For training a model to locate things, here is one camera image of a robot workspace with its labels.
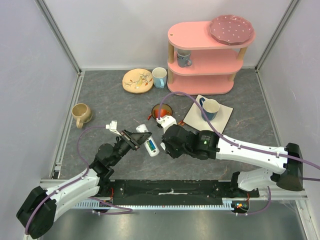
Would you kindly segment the white remote control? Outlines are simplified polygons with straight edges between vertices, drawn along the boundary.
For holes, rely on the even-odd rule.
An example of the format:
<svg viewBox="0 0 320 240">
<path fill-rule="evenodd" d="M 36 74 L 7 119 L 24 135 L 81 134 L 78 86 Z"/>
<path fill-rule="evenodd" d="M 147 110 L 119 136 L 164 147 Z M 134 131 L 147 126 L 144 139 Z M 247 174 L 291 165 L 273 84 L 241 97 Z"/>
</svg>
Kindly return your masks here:
<svg viewBox="0 0 320 240">
<path fill-rule="evenodd" d="M 147 126 L 145 124 L 141 124 L 136 127 L 136 130 L 139 133 L 146 133 L 149 132 Z M 155 157 L 160 153 L 160 149 L 158 148 L 157 144 L 155 143 L 152 136 L 150 136 L 145 142 L 144 147 L 146 148 L 150 157 Z"/>
</svg>

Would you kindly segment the blue battery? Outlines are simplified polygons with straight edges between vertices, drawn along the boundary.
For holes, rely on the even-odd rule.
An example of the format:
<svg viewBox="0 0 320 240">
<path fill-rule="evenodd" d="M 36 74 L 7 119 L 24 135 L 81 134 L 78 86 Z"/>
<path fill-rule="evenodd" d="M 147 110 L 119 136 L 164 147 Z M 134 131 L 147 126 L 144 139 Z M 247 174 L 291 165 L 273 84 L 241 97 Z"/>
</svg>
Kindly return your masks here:
<svg viewBox="0 0 320 240">
<path fill-rule="evenodd" d="M 149 140 L 147 142 L 147 144 L 148 144 L 148 146 L 149 146 L 151 151 L 155 151 L 156 150 L 156 147 L 155 147 L 154 143 L 152 142 L 152 140 Z"/>
</svg>

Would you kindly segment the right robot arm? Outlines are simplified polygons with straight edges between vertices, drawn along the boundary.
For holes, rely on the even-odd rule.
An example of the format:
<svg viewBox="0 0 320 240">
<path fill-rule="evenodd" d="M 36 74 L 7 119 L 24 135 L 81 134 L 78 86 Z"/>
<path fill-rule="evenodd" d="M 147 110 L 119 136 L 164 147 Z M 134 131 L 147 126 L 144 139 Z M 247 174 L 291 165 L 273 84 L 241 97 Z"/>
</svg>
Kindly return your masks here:
<svg viewBox="0 0 320 240">
<path fill-rule="evenodd" d="M 264 146 L 211 130 L 193 133 L 176 124 L 161 139 L 165 152 L 173 159 L 185 154 L 199 160 L 231 160 L 257 166 L 256 170 L 233 173 L 229 191 L 235 197 L 272 184 L 287 191 L 303 190 L 303 163 L 298 160 L 302 154 L 295 143 L 285 147 Z"/>
</svg>

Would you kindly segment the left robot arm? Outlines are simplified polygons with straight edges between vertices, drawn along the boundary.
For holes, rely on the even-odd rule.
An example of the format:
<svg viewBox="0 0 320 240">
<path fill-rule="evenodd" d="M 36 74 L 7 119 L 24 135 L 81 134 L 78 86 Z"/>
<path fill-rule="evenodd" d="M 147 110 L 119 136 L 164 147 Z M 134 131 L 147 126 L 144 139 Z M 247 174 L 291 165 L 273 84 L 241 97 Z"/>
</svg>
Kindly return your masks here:
<svg viewBox="0 0 320 240">
<path fill-rule="evenodd" d="M 98 195 L 106 196 L 110 191 L 110 176 L 113 167 L 131 150 L 142 146 L 151 132 L 130 132 L 122 130 L 117 134 L 115 144 L 102 144 L 92 163 L 87 163 L 83 172 L 75 177 L 44 189 L 33 188 L 16 217 L 24 226 L 24 233 L 33 239 L 43 236 L 54 222 L 84 199 Z"/>
</svg>

